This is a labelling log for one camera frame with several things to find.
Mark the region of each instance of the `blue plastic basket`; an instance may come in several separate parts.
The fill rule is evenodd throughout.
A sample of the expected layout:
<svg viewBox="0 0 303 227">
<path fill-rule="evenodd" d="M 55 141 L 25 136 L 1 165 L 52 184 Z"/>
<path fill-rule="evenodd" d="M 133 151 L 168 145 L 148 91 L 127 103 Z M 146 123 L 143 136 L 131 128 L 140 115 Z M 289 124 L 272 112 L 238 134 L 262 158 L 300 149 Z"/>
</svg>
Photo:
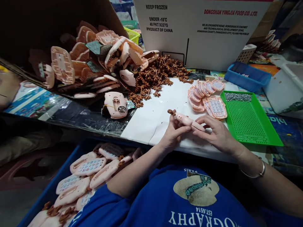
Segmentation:
<svg viewBox="0 0 303 227">
<path fill-rule="evenodd" d="M 250 92 L 256 92 L 269 83 L 271 74 L 236 61 L 228 68 L 224 79 Z"/>
<path fill-rule="evenodd" d="M 148 145 L 139 144 L 136 142 L 129 142 L 129 141 L 122 141 L 122 140 L 115 140 L 111 138 L 86 138 L 83 142 L 81 142 L 76 149 L 72 152 L 72 154 L 69 156 L 69 158 L 66 160 L 66 162 L 63 164 L 63 166 L 60 168 L 56 176 L 53 178 L 53 180 L 49 183 L 49 185 L 45 188 L 43 193 L 40 195 L 36 203 L 32 206 L 32 208 L 29 210 L 27 215 L 22 219 L 22 221 L 19 223 L 17 227 L 27 227 L 30 222 L 33 220 L 33 218 L 42 210 L 45 203 L 48 201 L 51 201 L 52 204 L 56 201 L 58 195 L 56 195 L 56 188 L 58 183 L 71 175 L 69 166 L 76 161 L 79 157 L 81 157 L 83 154 L 86 154 L 94 149 L 94 147 L 100 143 L 100 142 L 110 142 L 115 143 L 120 146 L 128 146 L 128 147 L 141 147 L 143 149 L 149 149 L 150 147 Z"/>
</svg>

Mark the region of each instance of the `woman's left hand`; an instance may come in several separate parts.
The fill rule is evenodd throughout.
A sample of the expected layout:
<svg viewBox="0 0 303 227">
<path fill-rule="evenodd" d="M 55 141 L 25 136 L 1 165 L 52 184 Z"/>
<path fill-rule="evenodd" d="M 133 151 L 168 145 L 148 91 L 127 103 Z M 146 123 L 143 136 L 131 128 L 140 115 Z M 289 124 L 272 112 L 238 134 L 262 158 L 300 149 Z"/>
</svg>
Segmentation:
<svg viewBox="0 0 303 227">
<path fill-rule="evenodd" d="M 190 126 L 182 125 L 173 115 L 170 115 L 167 130 L 158 145 L 167 153 L 172 152 L 179 144 L 181 136 L 190 130 Z"/>
</svg>

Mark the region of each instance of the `woman's right hand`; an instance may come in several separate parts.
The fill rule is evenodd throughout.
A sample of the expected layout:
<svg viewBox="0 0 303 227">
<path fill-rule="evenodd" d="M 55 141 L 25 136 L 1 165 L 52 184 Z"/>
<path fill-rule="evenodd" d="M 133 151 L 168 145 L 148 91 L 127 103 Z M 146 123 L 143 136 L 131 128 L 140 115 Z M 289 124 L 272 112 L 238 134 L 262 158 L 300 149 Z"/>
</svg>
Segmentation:
<svg viewBox="0 0 303 227">
<path fill-rule="evenodd" d="M 199 124 L 205 123 L 206 125 L 203 127 L 211 128 L 212 133 L 208 134 L 207 132 L 194 131 L 193 134 L 206 140 L 221 152 L 237 158 L 245 150 L 245 147 L 232 137 L 222 122 L 208 115 L 197 118 L 196 122 Z"/>
</svg>

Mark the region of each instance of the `yellow plastic basket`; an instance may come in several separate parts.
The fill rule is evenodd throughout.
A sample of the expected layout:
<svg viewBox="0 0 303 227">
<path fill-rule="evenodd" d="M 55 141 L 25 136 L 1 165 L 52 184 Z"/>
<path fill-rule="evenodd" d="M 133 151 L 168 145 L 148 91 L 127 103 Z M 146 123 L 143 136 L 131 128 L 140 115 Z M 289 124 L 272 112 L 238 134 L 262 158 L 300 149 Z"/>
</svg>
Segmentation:
<svg viewBox="0 0 303 227">
<path fill-rule="evenodd" d="M 124 27 L 124 29 L 127 32 L 128 36 L 129 36 L 129 39 L 131 41 L 133 41 L 134 43 L 139 44 L 140 34 L 137 33 L 137 32 L 134 32 L 133 30 L 130 30 L 130 29 L 126 28 L 126 27 Z"/>
</svg>

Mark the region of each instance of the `white plastic bin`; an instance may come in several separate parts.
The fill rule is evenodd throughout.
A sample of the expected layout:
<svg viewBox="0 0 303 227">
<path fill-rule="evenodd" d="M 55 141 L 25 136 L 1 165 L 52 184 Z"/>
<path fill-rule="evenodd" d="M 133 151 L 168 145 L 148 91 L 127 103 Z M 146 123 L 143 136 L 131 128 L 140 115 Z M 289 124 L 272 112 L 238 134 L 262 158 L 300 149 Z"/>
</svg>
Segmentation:
<svg viewBox="0 0 303 227">
<path fill-rule="evenodd" d="M 264 87 L 264 92 L 276 114 L 303 119 L 303 110 L 300 108 L 303 106 L 303 65 L 283 64 Z"/>
</svg>

